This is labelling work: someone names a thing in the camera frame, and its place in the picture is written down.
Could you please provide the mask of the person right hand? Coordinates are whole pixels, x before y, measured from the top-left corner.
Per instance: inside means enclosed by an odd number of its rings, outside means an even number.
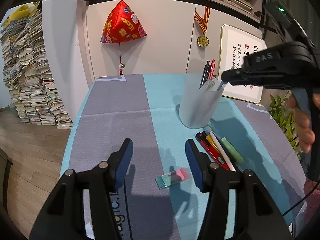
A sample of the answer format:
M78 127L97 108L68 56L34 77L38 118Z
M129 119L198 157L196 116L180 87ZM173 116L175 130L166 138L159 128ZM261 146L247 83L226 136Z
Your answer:
M287 104L294 112L294 121L296 123L296 133L298 135L300 148L303 152L309 153L315 142L315 134L310 128L310 118L297 107L293 95L290 95Z

